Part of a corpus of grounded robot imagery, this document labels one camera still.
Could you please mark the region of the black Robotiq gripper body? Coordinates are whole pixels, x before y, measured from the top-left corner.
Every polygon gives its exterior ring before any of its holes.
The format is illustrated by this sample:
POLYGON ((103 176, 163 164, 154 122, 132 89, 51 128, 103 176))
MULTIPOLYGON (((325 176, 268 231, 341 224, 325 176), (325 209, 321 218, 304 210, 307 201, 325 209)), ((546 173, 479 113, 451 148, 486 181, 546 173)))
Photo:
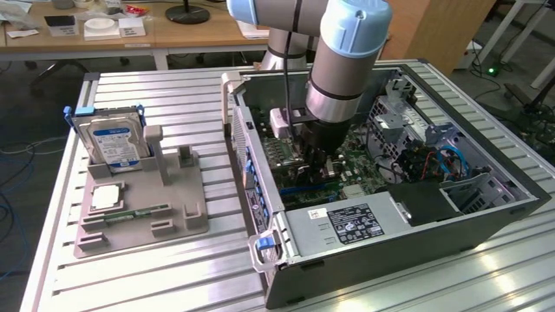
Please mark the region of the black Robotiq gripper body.
POLYGON ((325 153, 335 153, 345 143, 349 122, 314 120, 303 124, 303 143, 325 153))

